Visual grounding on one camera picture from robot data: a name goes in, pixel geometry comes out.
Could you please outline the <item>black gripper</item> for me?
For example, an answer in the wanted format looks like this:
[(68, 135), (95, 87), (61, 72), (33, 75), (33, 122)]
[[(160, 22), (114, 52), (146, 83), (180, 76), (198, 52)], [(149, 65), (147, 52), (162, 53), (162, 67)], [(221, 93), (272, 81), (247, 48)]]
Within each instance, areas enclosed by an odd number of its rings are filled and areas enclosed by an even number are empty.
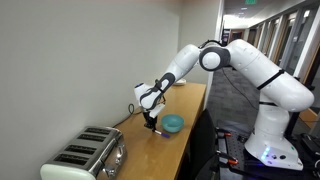
[(144, 127), (152, 129), (152, 132), (156, 132), (156, 123), (157, 123), (157, 118), (151, 118), (149, 116), (149, 112), (144, 112), (143, 117), (145, 119), (145, 124)]

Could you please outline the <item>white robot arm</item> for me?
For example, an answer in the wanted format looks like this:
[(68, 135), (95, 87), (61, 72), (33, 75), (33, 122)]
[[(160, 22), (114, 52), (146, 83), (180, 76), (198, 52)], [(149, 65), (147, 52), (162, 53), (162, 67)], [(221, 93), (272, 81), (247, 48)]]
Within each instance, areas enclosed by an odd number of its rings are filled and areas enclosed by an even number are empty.
[(289, 114), (309, 108), (314, 102), (314, 95), (242, 39), (234, 40), (225, 47), (189, 44), (177, 53), (155, 85), (136, 85), (134, 93), (148, 128), (155, 128), (156, 118), (164, 108), (160, 101), (164, 93), (196, 64), (206, 71), (216, 71), (230, 65), (260, 91), (256, 122), (244, 143), (250, 155), (269, 167), (303, 169), (297, 150), (284, 137), (284, 132), (289, 123)]

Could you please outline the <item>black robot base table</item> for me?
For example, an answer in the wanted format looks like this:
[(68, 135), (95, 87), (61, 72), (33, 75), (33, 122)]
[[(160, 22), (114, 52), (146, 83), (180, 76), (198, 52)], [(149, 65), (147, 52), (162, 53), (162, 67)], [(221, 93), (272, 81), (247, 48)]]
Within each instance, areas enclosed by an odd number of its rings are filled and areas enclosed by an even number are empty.
[(293, 135), (289, 141), (294, 145), (303, 163), (302, 171), (280, 169), (265, 166), (244, 149), (244, 142), (249, 136), (249, 126), (235, 121), (217, 122), (217, 127), (228, 130), (232, 136), (221, 137), (219, 150), (235, 157), (237, 165), (231, 165), (220, 159), (219, 180), (320, 180), (319, 164), (303, 146), (300, 135)]

